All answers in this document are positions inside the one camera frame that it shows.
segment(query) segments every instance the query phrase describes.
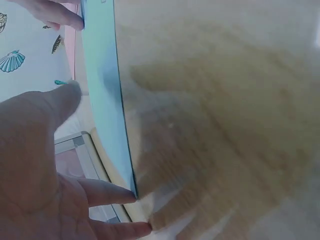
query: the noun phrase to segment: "wooden table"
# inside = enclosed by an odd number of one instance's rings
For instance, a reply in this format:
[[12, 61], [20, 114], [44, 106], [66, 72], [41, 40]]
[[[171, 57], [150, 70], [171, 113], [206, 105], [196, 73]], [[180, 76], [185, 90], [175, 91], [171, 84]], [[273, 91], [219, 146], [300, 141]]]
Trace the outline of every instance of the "wooden table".
[[320, 238], [319, 7], [115, 1], [128, 211], [150, 239]]

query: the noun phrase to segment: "skin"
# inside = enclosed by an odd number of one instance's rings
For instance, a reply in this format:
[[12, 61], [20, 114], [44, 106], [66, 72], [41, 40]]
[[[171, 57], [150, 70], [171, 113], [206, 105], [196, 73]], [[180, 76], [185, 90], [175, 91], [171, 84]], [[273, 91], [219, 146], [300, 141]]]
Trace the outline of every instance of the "skin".
[[62, 4], [80, 4], [81, 0], [8, 0], [27, 9], [36, 19], [56, 30], [61, 25], [70, 26], [78, 31], [84, 28], [80, 16], [69, 11]]
[[145, 222], [89, 218], [89, 207], [135, 202], [131, 191], [57, 173], [54, 132], [80, 100], [73, 81], [0, 103], [0, 239], [131, 240], [151, 233]]

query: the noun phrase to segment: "paper sheet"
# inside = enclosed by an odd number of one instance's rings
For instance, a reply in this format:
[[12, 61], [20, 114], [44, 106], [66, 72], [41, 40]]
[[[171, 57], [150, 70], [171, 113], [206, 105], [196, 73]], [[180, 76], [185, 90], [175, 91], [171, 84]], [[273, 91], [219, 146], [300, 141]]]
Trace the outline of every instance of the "paper sheet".
[[113, 0], [82, 0], [82, 41], [94, 122], [101, 143], [127, 188], [136, 195], [121, 84]]

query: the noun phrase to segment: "scallop shell drawing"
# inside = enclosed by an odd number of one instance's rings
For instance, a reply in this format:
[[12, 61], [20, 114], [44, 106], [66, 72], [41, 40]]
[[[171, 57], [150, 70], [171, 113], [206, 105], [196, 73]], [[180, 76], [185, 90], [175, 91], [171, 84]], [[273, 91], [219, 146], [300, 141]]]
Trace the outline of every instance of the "scallop shell drawing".
[[25, 58], [25, 56], [19, 53], [19, 50], [12, 51], [0, 59], [0, 69], [6, 73], [13, 72], [22, 65]]
[[63, 39], [63, 37], [61, 36], [61, 35], [59, 35], [58, 37], [57, 37], [57, 39], [55, 40], [55, 42], [54, 42], [54, 44], [53, 44], [53, 47], [52, 47], [52, 54], [54, 54], [56, 51], [57, 51], [57, 49], [59, 48], [59, 46], [60, 45], [64, 45], [65, 43], [64, 43], [64, 39]]
[[0, 33], [2, 33], [6, 27], [7, 15], [0, 12]]

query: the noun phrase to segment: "finger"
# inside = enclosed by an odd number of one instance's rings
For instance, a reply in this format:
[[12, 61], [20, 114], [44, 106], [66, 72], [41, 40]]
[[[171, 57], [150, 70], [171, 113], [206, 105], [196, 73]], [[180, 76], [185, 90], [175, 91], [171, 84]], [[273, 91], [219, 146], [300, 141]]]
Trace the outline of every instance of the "finger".
[[59, 4], [75, 4], [78, 5], [81, 3], [81, 0], [50, 0], [51, 2], [59, 3]]
[[148, 236], [152, 228], [146, 222], [129, 222], [110, 224], [97, 220], [90, 220], [98, 240], [132, 240]]
[[44, 21], [43, 22], [45, 25], [47, 25], [50, 28], [53, 28], [54, 30], [58, 31], [60, 29], [60, 24], [51, 22], [51, 21]]
[[43, 4], [45, 11], [40, 13], [42, 19], [60, 25], [67, 25], [79, 31], [84, 28], [83, 19], [60, 3], [45, 1]]
[[136, 197], [131, 191], [110, 182], [82, 178], [79, 178], [77, 181], [86, 193], [89, 207], [109, 204], [130, 204], [136, 201]]
[[49, 124], [55, 131], [76, 111], [81, 101], [81, 89], [76, 81], [72, 81], [55, 90], [44, 92], [43, 99], [50, 107]]

